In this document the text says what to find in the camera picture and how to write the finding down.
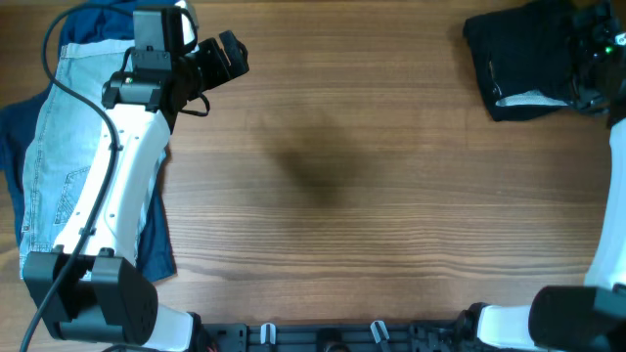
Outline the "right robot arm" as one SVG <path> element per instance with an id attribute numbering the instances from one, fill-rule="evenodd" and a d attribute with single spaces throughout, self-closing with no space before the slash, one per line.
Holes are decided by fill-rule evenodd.
<path id="1" fill-rule="evenodd" d="M 596 254 L 580 286 L 545 286 L 526 306 L 477 303 L 454 338 L 522 351 L 625 347 L 625 14 L 616 1 L 542 0 L 465 21 L 477 86 L 492 119 L 558 110 L 602 116 L 611 176 Z"/>

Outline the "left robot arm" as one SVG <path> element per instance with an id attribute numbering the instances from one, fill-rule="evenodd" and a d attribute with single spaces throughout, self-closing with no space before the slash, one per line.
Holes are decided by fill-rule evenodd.
<path id="1" fill-rule="evenodd" d="M 228 30 L 200 39 L 185 3 L 141 6 L 131 18 L 134 42 L 92 104 L 103 127 L 76 207 L 53 247 L 25 260 L 23 279 L 37 307 L 32 321 L 58 340 L 213 351 L 197 314 L 158 301 L 136 267 L 134 233 L 177 116 L 246 74 L 247 50 Z"/>

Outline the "black shorts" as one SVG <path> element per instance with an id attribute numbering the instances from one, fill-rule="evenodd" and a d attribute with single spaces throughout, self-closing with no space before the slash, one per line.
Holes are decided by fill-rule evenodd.
<path id="1" fill-rule="evenodd" d="M 477 86 L 494 121 L 526 121 L 562 109 L 604 112 L 599 95 L 574 94 L 568 39 L 577 12 L 570 1 L 538 0 L 466 20 Z"/>

